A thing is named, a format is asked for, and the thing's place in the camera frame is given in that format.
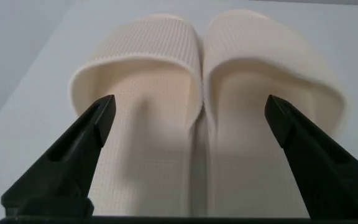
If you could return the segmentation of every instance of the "white surface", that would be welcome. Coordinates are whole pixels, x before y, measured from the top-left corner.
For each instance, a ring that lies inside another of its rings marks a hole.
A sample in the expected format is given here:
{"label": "white surface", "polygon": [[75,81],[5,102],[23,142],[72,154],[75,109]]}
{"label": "white surface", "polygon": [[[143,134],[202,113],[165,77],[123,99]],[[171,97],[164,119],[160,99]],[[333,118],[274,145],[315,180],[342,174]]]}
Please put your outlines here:
{"label": "white surface", "polygon": [[[348,123],[336,140],[358,158],[358,6],[207,0],[83,2],[67,12],[0,112],[0,196],[74,122],[68,81],[113,27],[152,12],[171,12],[203,35],[217,13],[240,7],[263,12],[297,30],[337,72],[353,101]],[[3,215],[0,205],[0,218]]]}
{"label": "white surface", "polygon": [[73,0],[0,0],[0,110]]}

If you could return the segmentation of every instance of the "cream slipper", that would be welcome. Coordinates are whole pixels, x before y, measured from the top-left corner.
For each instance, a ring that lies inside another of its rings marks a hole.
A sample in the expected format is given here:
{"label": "cream slipper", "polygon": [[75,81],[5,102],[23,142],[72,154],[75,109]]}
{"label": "cream slipper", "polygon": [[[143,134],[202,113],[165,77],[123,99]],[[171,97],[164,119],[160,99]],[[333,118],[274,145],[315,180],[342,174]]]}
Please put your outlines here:
{"label": "cream slipper", "polygon": [[165,14],[120,26],[75,73],[77,114],[106,95],[117,104],[89,192],[94,215],[187,216],[201,92],[196,34]]}
{"label": "cream slipper", "polygon": [[333,73],[297,33],[247,10],[224,12],[210,24],[203,68],[208,214],[307,217],[264,106],[277,95],[332,134],[346,107]]}

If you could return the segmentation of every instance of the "white wall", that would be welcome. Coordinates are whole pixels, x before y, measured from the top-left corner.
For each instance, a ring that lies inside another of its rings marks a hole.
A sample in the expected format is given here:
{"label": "white wall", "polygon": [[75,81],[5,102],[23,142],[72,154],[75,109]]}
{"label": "white wall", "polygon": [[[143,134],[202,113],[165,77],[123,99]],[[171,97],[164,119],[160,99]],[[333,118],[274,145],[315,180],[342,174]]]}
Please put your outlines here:
{"label": "white wall", "polygon": [[74,0],[0,0],[0,110]]}

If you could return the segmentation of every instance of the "slide sandal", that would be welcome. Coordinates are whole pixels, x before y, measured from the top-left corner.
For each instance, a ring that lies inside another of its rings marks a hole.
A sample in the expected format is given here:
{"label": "slide sandal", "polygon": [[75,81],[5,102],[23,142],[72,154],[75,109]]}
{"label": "slide sandal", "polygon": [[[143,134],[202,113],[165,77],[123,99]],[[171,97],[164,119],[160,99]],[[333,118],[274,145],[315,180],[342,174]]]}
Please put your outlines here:
{"label": "slide sandal", "polygon": [[277,95],[332,134],[346,109],[335,76],[298,34],[247,10],[213,20],[203,68],[208,215],[308,217],[264,106],[269,94]]}
{"label": "slide sandal", "polygon": [[94,215],[188,215],[201,88],[194,29],[167,14],[120,26],[76,72],[70,97],[77,114],[106,95],[117,104],[89,192]]}

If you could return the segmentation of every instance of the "slipper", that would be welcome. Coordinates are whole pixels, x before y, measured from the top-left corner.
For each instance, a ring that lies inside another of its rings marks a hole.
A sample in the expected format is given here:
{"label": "slipper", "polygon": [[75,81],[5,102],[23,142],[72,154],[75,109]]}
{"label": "slipper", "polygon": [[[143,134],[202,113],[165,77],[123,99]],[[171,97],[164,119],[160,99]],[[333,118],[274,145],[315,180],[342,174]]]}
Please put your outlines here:
{"label": "slipper", "polygon": [[332,135],[346,109],[335,75],[298,34],[247,10],[211,22],[203,71],[208,215],[308,217],[264,106],[269,94],[277,95]]}
{"label": "slipper", "polygon": [[115,95],[89,198],[94,215],[187,216],[191,130],[202,107],[196,34],[156,14],[116,29],[74,75],[77,114]]}

